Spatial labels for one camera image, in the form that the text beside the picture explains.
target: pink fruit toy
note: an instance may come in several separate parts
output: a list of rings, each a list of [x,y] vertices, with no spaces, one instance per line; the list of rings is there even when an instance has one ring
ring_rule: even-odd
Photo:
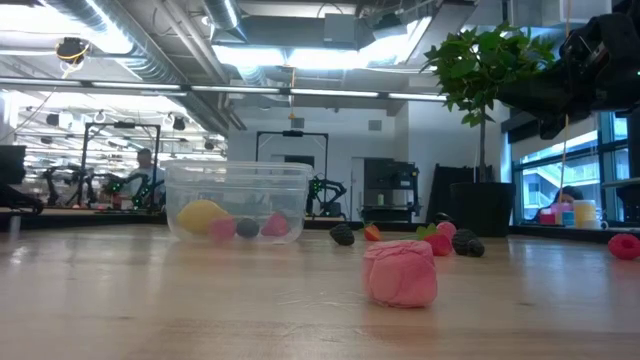
[[[431,245],[425,241],[388,241],[364,254],[362,282],[366,294],[385,306],[424,307],[438,293]]]
[[[640,256],[640,240],[631,234],[618,234],[609,240],[609,251],[620,260],[633,260]]]
[[[236,222],[232,217],[214,219],[209,224],[209,236],[214,241],[233,239],[236,234]]]
[[[444,234],[433,234],[424,238],[433,249],[434,256],[447,256],[453,251],[451,240]]]
[[[448,221],[441,222],[440,224],[438,224],[436,229],[438,229],[439,234],[445,235],[449,239],[449,241],[453,239],[453,235],[455,235],[456,231],[458,231],[458,229],[456,229],[456,226]]]

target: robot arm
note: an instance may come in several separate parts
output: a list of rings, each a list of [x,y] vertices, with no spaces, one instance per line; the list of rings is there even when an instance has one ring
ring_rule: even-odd
[[[626,12],[592,18],[572,31],[560,60],[530,79],[506,84],[497,98],[536,116],[540,136],[554,138],[565,124],[592,111],[629,110],[640,100],[640,0]]]

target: yellow ball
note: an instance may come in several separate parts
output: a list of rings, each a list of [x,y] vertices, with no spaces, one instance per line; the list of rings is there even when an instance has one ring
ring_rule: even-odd
[[[178,213],[176,221],[183,229],[196,235],[206,235],[211,220],[229,214],[210,200],[196,200],[187,204]]]

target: blue object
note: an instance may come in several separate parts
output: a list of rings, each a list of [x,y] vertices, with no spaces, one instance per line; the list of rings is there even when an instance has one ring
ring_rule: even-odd
[[[564,226],[576,226],[576,214],[573,211],[562,213],[562,224]]]

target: plastic container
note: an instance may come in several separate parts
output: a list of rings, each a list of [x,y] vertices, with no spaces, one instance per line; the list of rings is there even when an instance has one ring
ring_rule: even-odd
[[[576,214],[576,228],[593,229],[597,228],[598,218],[596,214],[596,202],[594,200],[575,200],[573,211]]]
[[[180,240],[282,244],[302,233],[313,171],[309,165],[194,160],[162,165],[166,166],[167,221]],[[246,226],[241,230],[243,220],[249,224],[249,234]]]

